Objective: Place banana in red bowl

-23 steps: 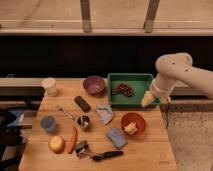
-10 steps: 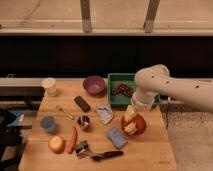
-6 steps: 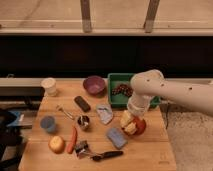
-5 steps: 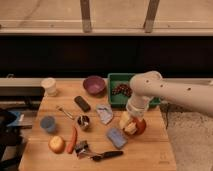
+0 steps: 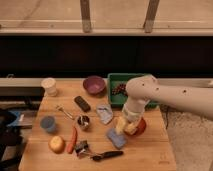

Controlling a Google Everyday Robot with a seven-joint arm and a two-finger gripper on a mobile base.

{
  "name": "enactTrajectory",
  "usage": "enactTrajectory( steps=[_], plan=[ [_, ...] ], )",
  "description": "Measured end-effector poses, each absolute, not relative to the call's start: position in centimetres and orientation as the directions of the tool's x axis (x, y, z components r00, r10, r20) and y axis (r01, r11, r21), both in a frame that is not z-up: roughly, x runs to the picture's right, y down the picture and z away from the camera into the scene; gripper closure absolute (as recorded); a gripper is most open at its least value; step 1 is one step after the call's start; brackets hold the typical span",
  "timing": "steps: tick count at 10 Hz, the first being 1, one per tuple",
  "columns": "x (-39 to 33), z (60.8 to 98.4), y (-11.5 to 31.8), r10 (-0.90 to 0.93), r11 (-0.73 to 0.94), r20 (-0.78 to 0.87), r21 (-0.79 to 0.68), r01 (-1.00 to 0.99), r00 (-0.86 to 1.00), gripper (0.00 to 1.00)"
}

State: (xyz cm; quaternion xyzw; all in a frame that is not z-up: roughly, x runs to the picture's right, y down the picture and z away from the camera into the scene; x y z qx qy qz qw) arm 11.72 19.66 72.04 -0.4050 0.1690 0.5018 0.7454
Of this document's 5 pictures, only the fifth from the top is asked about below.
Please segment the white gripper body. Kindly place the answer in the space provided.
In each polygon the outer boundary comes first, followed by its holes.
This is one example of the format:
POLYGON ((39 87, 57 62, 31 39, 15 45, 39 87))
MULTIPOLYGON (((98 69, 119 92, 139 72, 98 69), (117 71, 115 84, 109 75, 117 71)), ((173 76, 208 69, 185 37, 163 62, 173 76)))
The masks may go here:
POLYGON ((144 100, 128 98, 123 105, 122 117, 128 122, 136 122, 141 119, 145 112, 147 102, 144 100))

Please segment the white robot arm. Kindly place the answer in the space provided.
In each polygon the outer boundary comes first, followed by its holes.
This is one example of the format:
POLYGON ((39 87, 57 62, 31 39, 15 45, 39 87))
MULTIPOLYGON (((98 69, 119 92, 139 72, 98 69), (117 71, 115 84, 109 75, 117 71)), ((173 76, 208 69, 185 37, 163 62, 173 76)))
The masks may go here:
POLYGON ((173 108, 198 114, 213 120, 213 88, 166 86, 152 75, 135 77, 126 83, 128 98, 123 105, 115 130, 134 134, 145 106, 157 101, 173 108))

